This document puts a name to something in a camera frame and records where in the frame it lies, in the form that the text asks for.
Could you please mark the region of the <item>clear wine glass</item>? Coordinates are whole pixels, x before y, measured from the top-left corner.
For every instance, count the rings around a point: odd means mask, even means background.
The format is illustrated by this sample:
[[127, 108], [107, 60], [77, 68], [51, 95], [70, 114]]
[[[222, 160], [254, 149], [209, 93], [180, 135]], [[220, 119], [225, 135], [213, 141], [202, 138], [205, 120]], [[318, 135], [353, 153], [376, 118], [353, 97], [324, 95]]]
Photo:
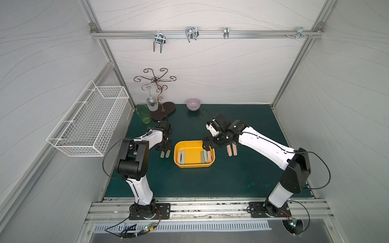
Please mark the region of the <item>clear wine glass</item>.
[[147, 107], [148, 109], [151, 111], [151, 112], [154, 112], [154, 111], [157, 111], [158, 110], [158, 102], [157, 102], [157, 99], [156, 97], [154, 97], [151, 93], [151, 89], [152, 87], [150, 85], [143, 85], [142, 86], [142, 89], [144, 91], [147, 91], [149, 96], [148, 98], [146, 99], [146, 104], [147, 104]]

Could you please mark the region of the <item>white vent grille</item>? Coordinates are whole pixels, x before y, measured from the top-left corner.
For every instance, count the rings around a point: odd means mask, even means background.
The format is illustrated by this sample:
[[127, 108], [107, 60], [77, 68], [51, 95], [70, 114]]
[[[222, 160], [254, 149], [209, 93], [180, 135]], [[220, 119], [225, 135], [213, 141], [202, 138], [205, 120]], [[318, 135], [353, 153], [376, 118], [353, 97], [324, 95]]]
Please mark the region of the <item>white vent grille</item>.
[[[150, 226], [150, 222], [122, 223], [118, 226], [113, 224], [96, 224], [94, 233], [120, 234], [129, 229], [130, 233], [139, 232]], [[266, 220], [255, 221], [191, 221], [191, 222], [161, 222], [155, 232], [245, 232], [271, 230]]]

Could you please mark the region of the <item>green drinking glass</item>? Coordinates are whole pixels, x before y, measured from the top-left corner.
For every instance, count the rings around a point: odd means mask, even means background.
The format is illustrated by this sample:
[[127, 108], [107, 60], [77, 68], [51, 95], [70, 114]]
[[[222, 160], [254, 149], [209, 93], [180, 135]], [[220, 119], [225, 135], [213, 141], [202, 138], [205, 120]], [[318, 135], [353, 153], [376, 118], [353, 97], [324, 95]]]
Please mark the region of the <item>green drinking glass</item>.
[[151, 111], [146, 104], [139, 104], [136, 106], [136, 112], [144, 124], [151, 122]]

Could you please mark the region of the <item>bronze scroll cup stand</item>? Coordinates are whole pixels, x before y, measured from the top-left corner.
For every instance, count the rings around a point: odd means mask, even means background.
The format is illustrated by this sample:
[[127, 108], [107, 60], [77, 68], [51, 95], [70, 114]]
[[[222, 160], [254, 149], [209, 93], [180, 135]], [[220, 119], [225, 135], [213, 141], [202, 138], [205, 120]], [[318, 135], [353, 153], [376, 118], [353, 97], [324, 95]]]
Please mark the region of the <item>bronze scroll cup stand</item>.
[[141, 82], [142, 80], [150, 81], [148, 84], [145, 84], [141, 87], [143, 91], [151, 91], [151, 84], [156, 85], [156, 93], [158, 94], [156, 101], [158, 104], [158, 109], [156, 111], [152, 111], [151, 118], [160, 122], [163, 119], [168, 118], [168, 116], [176, 109], [176, 105], [173, 102], [163, 102], [163, 93], [168, 89], [168, 86], [161, 83], [175, 82], [177, 78], [175, 76], [169, 76], [167, 79], [165, 79], [165, 75], [168, 73], [167, 68], [161, 68], [159, 70], [159, 72], [162, 73], [162, 75], [159, 77], [156, 76], [154, 70], [151, 68], [146, 68], [143, 70], [143, 72], [145, 74], [151, 72], [153, 76], [151, 78], [136, 76], [133, 80], [137, 83]]

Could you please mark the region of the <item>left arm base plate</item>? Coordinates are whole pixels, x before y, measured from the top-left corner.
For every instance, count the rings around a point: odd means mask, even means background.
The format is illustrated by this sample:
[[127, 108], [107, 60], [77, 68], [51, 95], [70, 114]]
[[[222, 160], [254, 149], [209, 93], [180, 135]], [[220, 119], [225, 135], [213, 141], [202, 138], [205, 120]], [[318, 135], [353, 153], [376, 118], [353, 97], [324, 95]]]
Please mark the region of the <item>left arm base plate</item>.
[[130, 207], [129, 220], [157, 220], [170, 218], [171, 204], [152, 202], [148, 206], [133, 204]]

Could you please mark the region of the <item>aluminium cross rail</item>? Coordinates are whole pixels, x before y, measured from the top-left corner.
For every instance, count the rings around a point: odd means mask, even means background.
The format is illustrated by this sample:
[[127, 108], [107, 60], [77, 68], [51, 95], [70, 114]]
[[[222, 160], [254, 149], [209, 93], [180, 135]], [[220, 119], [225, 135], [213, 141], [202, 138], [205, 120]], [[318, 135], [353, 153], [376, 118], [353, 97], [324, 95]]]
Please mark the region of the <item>aluminium cross rail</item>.
[[[287, 38], [285, 35], [295, 34], [297, 30], [230, 30], [228, 39], [263, 39], [263, 38]], [[184, 30], [161, 31], [98, 31], [91, 33], [93, 39], [154, 39], [161, 33], [166, 39], [186, 39]], [[312, 38], [322, 38], [325, 32], [305, 30]], [[199, 30], [198, 39], [224, 39], [223, 30]]]

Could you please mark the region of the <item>mint folding knife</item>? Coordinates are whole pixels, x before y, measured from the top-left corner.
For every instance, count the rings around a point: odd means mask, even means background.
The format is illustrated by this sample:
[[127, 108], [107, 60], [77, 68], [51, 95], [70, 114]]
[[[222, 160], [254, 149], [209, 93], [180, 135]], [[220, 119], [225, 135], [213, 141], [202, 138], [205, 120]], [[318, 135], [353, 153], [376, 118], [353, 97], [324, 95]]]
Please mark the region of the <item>mint folding knife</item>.
[[205, 160], [205, 163], [206, 163], [206, 164], [209, 164], [209, 163], [210, 163], [210, 162], [209, 162], [209, 158], [210, 158], [211, 156], [208, 156], [208, 151], [204, 150], [203, 152], [204, 152], [204, 160]]
[[181, 165], [185, 164], [185, 151], [181, 151], [180, 164]]

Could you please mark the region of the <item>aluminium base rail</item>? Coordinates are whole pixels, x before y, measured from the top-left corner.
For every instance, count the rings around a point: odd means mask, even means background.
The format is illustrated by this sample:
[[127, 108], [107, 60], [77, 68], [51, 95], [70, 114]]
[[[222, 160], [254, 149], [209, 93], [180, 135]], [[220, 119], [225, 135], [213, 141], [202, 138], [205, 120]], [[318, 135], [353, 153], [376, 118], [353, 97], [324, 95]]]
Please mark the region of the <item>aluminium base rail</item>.
[[[233, 221], [252, 220], [246, 211], [251, 201], [264, 201], [260, 197], [157, 197], [158, 203], [171, 204], [170, 221]], [[114, 223], [129, 216], [134, 199], [108, 197], [91, 204], [86, 223]], [[333, 219], [334, 215], [325, 199], [292, 198], [287, 202], [291, 216], [296, 219]]]

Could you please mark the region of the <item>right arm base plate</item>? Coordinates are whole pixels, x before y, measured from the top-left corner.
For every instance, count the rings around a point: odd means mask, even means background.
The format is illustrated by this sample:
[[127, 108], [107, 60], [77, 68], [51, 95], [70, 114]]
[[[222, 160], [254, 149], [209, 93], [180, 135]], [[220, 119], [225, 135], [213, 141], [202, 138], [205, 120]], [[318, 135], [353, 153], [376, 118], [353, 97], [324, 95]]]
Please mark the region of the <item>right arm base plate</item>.
[[287, 203], [278, 208], [266, 201], [251, 201], [246, 211], [251, 218], [287, 218], [292, 215]]

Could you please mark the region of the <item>yellow plastic storage box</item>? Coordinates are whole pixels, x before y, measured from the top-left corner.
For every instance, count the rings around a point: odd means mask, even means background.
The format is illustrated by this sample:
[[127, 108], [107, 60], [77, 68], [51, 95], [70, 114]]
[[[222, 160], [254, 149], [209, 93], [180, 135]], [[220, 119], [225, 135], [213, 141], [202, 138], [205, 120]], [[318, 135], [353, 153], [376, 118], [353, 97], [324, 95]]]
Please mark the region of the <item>yellow plastic storage box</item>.
[[[180, 141], [174, 147], [174, 163], [182, 168], [207, 168], [210, 167], [215, 161], [215, 150], [211, 149], [208, 151], [209, 164], [202, 164], [201, 162], [201, 151], [204, 151], [203, 142], [201, 140], [193, 140], [193, 141]], [[177, 164], [177, 153], [178, 151], [185, 151], [185, 164], [178, 165]]]

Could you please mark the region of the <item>metal hook clip right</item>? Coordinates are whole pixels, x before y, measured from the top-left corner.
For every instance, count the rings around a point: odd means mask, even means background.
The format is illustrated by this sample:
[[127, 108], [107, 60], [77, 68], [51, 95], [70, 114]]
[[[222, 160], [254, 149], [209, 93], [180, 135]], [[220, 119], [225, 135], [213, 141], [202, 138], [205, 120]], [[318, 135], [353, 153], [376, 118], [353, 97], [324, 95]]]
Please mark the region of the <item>metal hook clip right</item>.
[[299, 39], [299, 38], [312, 38], [313, 36], [311, 34], [306, 34], [305, 30], [303, 27], [300, 27], [295, 34], [285, 35], [287, 38], [294, 38], [294, 39]]

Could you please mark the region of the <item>small metal hook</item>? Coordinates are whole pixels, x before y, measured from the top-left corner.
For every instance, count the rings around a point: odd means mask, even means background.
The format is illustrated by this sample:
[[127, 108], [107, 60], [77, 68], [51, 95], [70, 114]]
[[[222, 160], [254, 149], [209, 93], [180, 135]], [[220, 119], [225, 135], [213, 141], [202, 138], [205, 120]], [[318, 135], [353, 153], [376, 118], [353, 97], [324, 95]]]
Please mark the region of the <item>small metal hook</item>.
[[229, 38], [229, 35], [230, 35], [230, 30], [229, 30], [228, 27], [225, 27], [225, 28], [223, 29], [223, 38], [224, 38], [224, 39], [228, 39], [228, 38]]

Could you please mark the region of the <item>pink folding knife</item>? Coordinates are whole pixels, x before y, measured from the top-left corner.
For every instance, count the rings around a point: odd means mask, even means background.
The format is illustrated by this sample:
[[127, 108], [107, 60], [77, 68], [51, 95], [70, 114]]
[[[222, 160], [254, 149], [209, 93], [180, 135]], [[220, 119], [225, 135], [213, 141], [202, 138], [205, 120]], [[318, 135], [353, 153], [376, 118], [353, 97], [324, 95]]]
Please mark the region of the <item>pink folding knife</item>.
[[235, 143], [232, 144], [232, 147], [233, 147], [233, 154], [234, 156], [237, 156], [238, 155], [238, 152], [237, 152], [237, 146]]
[[177, 153], [177, 164], [180, 165], [181, 164], [181, 151], [179, 150], [178, 153]]
[[232, 148], [231, 148], [230, 145], [227, 145], [227, 151], [228, 151], [229, 157], [232, 157], [233, 156], [233, 152], [232, 152]]

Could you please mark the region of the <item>metal hook clip middle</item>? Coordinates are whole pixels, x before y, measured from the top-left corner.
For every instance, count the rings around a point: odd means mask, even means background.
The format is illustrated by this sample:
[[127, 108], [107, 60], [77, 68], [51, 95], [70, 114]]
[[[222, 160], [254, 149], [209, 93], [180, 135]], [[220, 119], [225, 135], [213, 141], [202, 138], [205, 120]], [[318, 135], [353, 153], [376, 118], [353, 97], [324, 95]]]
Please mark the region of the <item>metal hook clip middle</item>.
[[185, 35], [189, 43], [191, 42], [191, 40], [196, 41], [199, 36], [199, 30], [197, 27], [189, 27], [185, 30]]

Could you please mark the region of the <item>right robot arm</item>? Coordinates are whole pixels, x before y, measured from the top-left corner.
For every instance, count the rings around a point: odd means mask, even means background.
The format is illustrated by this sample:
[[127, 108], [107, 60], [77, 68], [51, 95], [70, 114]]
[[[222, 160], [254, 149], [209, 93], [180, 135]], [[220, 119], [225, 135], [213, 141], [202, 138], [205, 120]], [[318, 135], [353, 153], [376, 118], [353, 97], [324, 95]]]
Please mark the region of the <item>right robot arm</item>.
[[206, 123], [206, 129], [211, 136], [202, 140], [204, 150], [239, 143], [258, 152], [283, 170], [276, 187], [256, 210], [261, 210], [269, 217], [276, 217], [294, 194], [301, 193], [311, 174], [308, 151], [281, 145], [241, 120], [230, 123], [220, 114]]

